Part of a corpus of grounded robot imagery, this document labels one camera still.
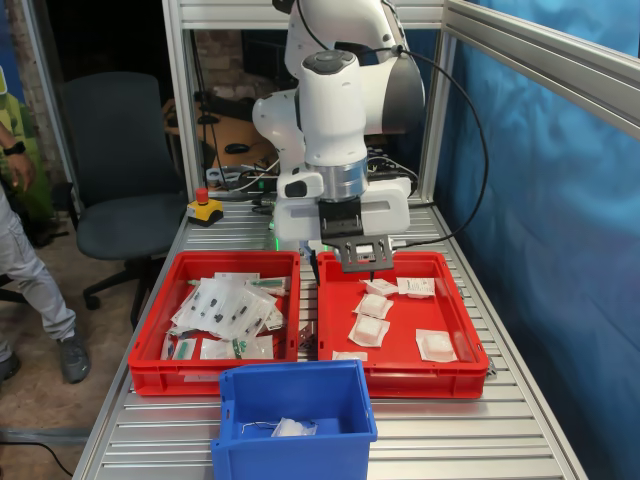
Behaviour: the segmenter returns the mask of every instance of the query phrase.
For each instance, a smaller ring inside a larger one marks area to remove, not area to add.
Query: chair armrest
[[[58,183],[51,189],[51,203],[54,210],[66,211],[71,217],[73,228],[78,230],[78,212],[73,203],[73,184],[69,182]]]

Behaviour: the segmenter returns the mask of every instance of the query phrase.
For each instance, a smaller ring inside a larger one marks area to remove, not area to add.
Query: brick wall
[[[22,90],[24,91],[27,107],[31,112],[31,120],[36,132],[43,168],[50,184],[66,181],[58,145],[51,128],[42,82],[38,74],[38,65],[22,9],[22,2],[21,0],[6,0],[5,6],[18,72],[22,82]]]
[[[260,98],[276,90],[272,81],[244,72],[239,30],[200,30],[196,44],[207,90],[234,100]]]

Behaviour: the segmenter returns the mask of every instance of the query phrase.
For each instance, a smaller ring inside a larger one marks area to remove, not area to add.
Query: person's hand
[[[17,187],[22,179],[22,188],[26,192],[36,177],[36,167],[31,159],[24,153],[9,155],[7,157],[9,171],[11,172],[11,183]]]

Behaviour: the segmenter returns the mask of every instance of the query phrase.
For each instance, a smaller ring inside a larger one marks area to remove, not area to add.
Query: sneaker
[[[62,375],[69,383],[80,383],[91,370],[91,362],[80,335],[76,333],[73,337],[58,340],[58,346]]]
[[[20,370],[20,359],[12,353],[4,362],[0,362],[0,385],[4,380],[13,377]]]

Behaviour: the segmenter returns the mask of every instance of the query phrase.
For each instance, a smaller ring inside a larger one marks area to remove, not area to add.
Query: metal slotted surface
[[[428,239],[443,232],[430,211],[412,210],[411,219],[410,230],[398,237]],[[187,226],[173,254],[262,249],[271,242],[268,224],[269,217],[253,214],[250,205],[225,205],[225,218],[214,227]],[[371,446],[368,479],[586,478],[546,403],[532,394],[533,380],[515,363],[501,323],[487,312],[486,297],[479,296],[451,244],[429,249],[445,255],[497,375],[487,380],[479,400],[374,400],[379,440]],[[309,265],[302,266],[301,282],[300,360],[313,360],[314,345],[305,340],[315,332],[317,320],[317,290]],[[121,375],[123,381],[114,381],[116,391],[105,402],[106,414],[96,422],[74,478],[213,478],[209,441],[218,435],[219,399],[140,397],[124,366]]]

